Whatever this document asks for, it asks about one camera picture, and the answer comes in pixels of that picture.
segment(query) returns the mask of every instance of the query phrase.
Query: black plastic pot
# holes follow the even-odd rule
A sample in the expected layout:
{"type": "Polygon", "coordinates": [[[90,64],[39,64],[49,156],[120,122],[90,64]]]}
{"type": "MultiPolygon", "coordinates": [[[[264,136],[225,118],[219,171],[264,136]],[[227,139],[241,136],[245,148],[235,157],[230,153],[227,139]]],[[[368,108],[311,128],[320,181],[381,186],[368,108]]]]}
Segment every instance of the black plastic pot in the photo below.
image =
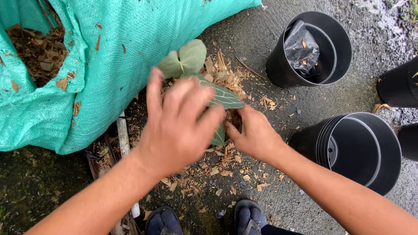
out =
{"type": "Polygon", "coordinates": [[[418,108],[418,56],[380,76],[377,91],[391,107],[418,108]]]}
{"type": "Polygon", "coordinates": [[[398,139],[403,156],[418,161],[418,123],[404,126],[398,133],[398,139]]]}
{"type": "Polygon", "coordinates": [[[390,126],[367,112],[341,114],[295,133],[290,146],[313,162],[386,195],[398,180],[401,151],[390,126]]]}
{"type": "Polygon", "coordinates": [[[347,73],[351,65],[352,47],[350,39],[343,27],[331,16],[308,11],[297,15],[282,32],[279,42],[267,59],[266,71],[269,79],[279,87],[319,86],[332,84],[347,73]],[[305,23],[306,29],[312,34],[319,46],[319,59],[316,74],[302,78],[289,65],[284,42],[293,24],[297,20],[305,23]]]}

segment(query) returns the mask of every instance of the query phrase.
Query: plastic bag inside pot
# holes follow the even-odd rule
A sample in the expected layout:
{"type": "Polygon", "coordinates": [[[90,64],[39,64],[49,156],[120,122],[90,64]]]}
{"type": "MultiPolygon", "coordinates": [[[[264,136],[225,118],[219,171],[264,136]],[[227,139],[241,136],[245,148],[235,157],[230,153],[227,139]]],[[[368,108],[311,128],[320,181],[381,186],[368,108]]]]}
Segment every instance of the plastic bag inside pot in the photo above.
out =
{"type": "Polygon", "coordinates": [[[286,58],[290,66],[303,78],[315,75],[315,65],[319,57],[319,46],[305,23],[298,20],[290,30],[284,44],[286,58]]]}

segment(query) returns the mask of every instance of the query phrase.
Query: sandal strap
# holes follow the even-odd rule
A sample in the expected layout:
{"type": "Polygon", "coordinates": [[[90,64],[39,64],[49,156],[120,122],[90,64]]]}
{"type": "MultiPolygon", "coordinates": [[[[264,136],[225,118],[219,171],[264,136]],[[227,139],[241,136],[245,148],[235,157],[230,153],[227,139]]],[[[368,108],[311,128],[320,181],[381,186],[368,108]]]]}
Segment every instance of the sandal strap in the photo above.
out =
{"type": "Polygon", "coordinates": [[[160,235],[180,235],[180,234],[177,234],[169,230],[167,227],[164,227],[163,230],[161,230],[160,235]]]}
{"type": "Polygon", "coordinates": [[[250,222],[247,225],[247,228],[245,228],[245,231],[242,233],[242,235],[249,235],[251,228],[254,228],[258,235],[261,235],[261,229],[254,220],[250,220],[250,222]]]}

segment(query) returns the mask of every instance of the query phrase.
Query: heart-shaped leaf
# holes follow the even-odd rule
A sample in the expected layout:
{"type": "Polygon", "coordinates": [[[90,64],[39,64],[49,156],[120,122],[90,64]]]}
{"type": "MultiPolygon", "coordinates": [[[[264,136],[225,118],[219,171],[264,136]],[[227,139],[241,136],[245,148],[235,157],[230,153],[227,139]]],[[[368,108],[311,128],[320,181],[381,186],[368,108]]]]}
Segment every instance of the heart-shaped leaf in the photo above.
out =
{"type": "Polygon", "coordinates": [[[159,69],[166,78],[180,77],[183,73],[197,73],[205,63],[206,46],[199,39],[193,39],[181,46],[178,51],[170,51],[160,63],[159,69]]]}
{"type": "Polygon", "coordinates": [[[239,109],[244,107],[244,104],[235,93],[219,85],[216,85],[213,82],[209,82],[203,75],[196,73],[185,73],[181,75],[181,78],[187,77],[195,77],[201,84],[205,83],[215,88],[215,98],[211,100],[209,106],[220,103],[224,106],[224,109],[239,109]]]}
{"type": "Polygon", "coordinates": [[[225,142],[225,128],[224,128],[224,124],[221,123],[221,125],[219,125],[219,128],[217,131],[215,131],[215,134],[212,137],[212,141],[210,142],[210,144],[213,145],[224,145],[225,142]]]}

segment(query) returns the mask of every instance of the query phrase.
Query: hand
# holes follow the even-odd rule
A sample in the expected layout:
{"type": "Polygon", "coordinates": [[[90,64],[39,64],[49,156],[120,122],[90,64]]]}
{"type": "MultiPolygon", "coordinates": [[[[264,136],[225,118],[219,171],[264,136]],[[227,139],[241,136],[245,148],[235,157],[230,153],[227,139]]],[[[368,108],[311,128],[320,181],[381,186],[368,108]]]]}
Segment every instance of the hand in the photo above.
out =
{"type": "Polygon", "coordinates": [[[197,80],[179,80],[161,101],[163,73],[151,71],[147,85],[148,122],[137,151],[149,174],[160,180],[198,161],[209,146],[225,111],[215,105],[198,119],[214,97],[212,87],[201,87],[197,80]]]}
{"type": "Polygon", "coordinates": [[[226,123],[226,130],[235,147],[263,162],[269,162],[271,153],[289,148],[279,134],[271,127],[264,114],[246,105],[238,109],[242,118],[242,133],[231,123],[226,123]]]}

